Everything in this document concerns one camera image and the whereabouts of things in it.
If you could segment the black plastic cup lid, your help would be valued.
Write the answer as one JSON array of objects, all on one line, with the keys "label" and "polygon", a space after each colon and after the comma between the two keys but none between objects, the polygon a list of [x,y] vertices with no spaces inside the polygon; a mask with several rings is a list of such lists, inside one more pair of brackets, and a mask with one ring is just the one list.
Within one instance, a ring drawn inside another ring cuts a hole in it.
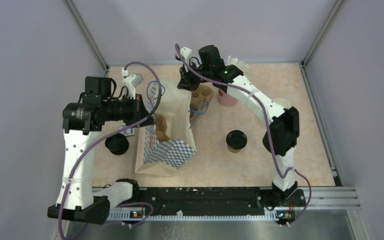
[{"label": "black plastic cup lid", "polygon": [[242,150],[247,143],[248,138],[241,130],[232,130],[226,135],[226,144],[233,150]]}]

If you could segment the single brown paper cup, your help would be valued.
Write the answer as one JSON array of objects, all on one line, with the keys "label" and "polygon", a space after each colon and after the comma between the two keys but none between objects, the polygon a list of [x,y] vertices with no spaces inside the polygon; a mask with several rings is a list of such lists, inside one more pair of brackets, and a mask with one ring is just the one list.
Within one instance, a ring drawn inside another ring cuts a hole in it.
[{"label": "single brown paper cup", "polygon": [[236,153],[239,153],[242,150],[242,148],[234,148],[234,147],[231,147],[231,146],[228,145],[227,146],[227,150],[229,152],[231,152],[231,153],[236,154]]}]

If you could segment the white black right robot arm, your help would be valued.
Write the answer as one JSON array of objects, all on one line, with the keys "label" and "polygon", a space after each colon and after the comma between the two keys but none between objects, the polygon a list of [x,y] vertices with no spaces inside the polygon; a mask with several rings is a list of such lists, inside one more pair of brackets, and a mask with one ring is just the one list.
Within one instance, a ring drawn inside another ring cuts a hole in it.
[{"label": "white black right robot arm", "polygon": [[192,51],[175,45],[175,57],[182,62],[181,81],[193,90],[210,82],[230,97],[244,104],[265,125],[262,143],[271,153],[275,174],[272,181],[273,200],[287,206],[294,198],[298,182],[294,174],[294,154],[300,136],[300,114],[293,106],[284,106],[266,96],[246,76],[247,64],[229,56],[222,59],[215,45],[199,49],[200,63],[191,62]]}]

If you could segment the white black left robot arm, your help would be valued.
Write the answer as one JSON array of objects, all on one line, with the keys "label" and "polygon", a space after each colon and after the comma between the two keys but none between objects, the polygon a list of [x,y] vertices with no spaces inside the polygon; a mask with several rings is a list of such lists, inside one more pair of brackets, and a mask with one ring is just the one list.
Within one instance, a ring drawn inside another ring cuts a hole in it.
[{"label": "white black left robot arm", "polygon": [[105,123],[123,121],[129,129],[155,122],[132,84],[124,83],[127,95],[119,97],[114,97],[116,86],[112,78],[87,76],[79,100],[64,108],[62,183],[56,203],[47,209],[49,218],[101,225],[111,208],[122,202],[134,207],[140,202],[141,194],[131,180],[117,180],[93,192],[94,147],[102,142],[100,134]]}]

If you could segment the blue checkered paper bag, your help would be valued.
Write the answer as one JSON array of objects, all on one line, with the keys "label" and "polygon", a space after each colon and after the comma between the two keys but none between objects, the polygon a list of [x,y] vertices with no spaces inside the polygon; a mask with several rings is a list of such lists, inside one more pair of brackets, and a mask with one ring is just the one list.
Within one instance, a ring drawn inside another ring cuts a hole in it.
[{"label": "blue checkered paper bag", "polygon": [[154,113],[156,123],[138,129],[135,172],[172,177],[197,152],[192,127],[204,114],[211,96],[178,88],[175,80],[154,80],[146,88],[144,104]]}]

